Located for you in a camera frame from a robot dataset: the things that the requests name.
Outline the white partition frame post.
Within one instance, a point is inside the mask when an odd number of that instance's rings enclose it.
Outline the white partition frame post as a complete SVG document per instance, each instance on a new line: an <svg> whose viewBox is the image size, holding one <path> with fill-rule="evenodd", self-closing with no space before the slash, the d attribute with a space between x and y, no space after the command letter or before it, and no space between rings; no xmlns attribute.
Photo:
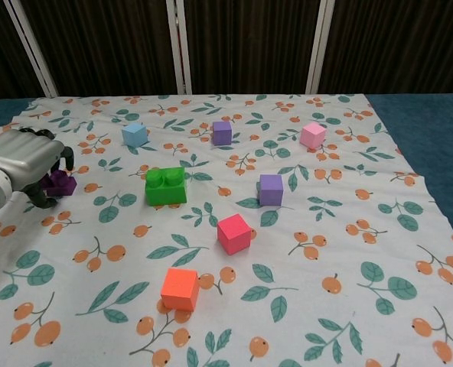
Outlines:
<svg viewBox="0 0 453 367"><path fill-rule="evenodd" d="M47 98L58 97L59 93L54 83L54 78L51 76L51 72L44 59L44 55L41 52L41 48L34 35L28 16L24 11L21 0L2 1L4 2L9 17L21 40L24 51L28 56L44 95Z"/></svg>
<svg viewBox="0 0 453 367"><path fill-rule="evenodd" d="M318 92L335 3L336 0L320 0L305 87L306 95Z"/></svg>
<svg viewBox="0 0 453 367"><path fill-rule="evenodd" d="M184 0L165 0L165 4L177 92L179 95L192 95Z"/></svg>

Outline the red foam cube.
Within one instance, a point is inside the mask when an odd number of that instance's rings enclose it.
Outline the red foam cube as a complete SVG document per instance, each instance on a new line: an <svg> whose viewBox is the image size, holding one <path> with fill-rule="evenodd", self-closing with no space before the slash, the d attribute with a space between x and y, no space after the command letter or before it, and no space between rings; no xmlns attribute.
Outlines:
<svg viewBox="0 0 453 367"><path fill-rule="evenodd" d="M217 238L223 250L234 255L250 247L251 227L240 214L235 214L217 223Z"/></svg>

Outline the light blue foam cube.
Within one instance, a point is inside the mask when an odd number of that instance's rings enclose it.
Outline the light blue foam cube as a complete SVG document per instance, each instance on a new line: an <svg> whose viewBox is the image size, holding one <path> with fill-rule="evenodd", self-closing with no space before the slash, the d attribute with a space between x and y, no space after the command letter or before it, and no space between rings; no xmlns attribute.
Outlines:
<svg viewBox="0 0 453 367"><path fill-rule="evenodd" d="M148 142L148 132L144 125L132 123L122 128L122 138L125 145L137 148Z"/></svg>

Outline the green two-stud building brick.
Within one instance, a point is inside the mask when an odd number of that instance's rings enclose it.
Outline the green two-stud building brick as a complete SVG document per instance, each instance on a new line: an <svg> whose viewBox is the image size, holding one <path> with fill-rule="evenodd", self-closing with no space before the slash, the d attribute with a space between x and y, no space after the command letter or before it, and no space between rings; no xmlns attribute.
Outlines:
<svg viewBox="0 0 453 367"><path fill-rule="evenodd" d="M145 200L149 206L186 203L184 168L170 167L149 170L145 178Z"/></svg>

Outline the purple foam cube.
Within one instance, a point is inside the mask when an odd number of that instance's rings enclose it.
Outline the purple foam cube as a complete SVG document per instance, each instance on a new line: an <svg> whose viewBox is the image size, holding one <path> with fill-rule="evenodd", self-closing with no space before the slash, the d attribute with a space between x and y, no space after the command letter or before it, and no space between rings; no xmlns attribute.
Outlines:
<svg viewBox="0 0 453 367"><path fill-rule="evenodd" d="M229 121L213 123L213 144L215 146L230 145L232 137L232 127Z"/></svg>
<svg viewBox="0 0 453 367"><path fill-rule="evenodd" d="M261 206L282 205L284 187L280 174L261 174L259 184L259 203Z"/></svg>

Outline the orange foam cube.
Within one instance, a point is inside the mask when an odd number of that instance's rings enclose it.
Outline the orange foam cube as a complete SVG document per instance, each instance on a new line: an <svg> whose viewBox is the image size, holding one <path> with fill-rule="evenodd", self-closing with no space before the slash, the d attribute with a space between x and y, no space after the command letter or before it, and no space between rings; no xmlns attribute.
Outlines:
<svg viewBox="0 0 453 367"><path fill-rule="evenodd" d="M161 300L169 309L194 311L199 288L195 270L169 268L161 288Z"/></svg>

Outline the pink foam cube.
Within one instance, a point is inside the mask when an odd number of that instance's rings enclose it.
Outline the pink foam cube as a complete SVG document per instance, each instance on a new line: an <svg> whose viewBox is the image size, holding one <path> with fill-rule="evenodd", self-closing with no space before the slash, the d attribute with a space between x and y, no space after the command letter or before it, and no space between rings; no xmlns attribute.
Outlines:
<svg viewBox="0 0 453 367"><path fill-rule="evenodd" d="M326 131L322 125L312 122L301 130L300 143L307 148L315 149L323 143Z"/></svg>

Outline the purple two-stud building brick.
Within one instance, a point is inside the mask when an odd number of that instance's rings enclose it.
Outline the purple two-stud building brick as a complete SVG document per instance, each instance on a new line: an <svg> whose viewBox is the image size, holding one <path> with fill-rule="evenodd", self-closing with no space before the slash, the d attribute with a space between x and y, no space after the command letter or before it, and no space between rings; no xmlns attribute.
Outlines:
<svg viewBox="0 0 453 367"><path fill-rule="evenodd" d="M48 196L71 196L77 182L66 171L56 170L51 174L45 174L40 180L40 185Z"/></svg>

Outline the floral white tablecloth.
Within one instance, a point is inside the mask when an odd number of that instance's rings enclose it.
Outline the floral white tablecloth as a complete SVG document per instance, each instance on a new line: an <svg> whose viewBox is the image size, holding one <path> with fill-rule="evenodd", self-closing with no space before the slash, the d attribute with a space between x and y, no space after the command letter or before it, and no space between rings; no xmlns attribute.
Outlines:
<svg viewBox="0 0 453 367"><path fill-rule="evenodd" d="M453 367L453 229L362 95L36 99L72 196L0 212L0 367Z"/></svg>

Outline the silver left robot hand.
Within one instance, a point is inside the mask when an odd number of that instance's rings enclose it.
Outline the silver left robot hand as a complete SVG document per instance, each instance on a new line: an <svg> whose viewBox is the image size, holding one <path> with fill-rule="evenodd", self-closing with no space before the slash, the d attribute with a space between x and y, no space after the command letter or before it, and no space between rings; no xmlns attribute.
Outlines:
<svg viewBox="0 0 453 367"><path fill-rule="evenodd" d="M73 149L56 140L47 129L9 129L0 134L0 170L9 176L12 193L25 193L36 207L57 205L44 193L40 180L56 171L61 160L65 160L66 169L73 169Z"/></svg>

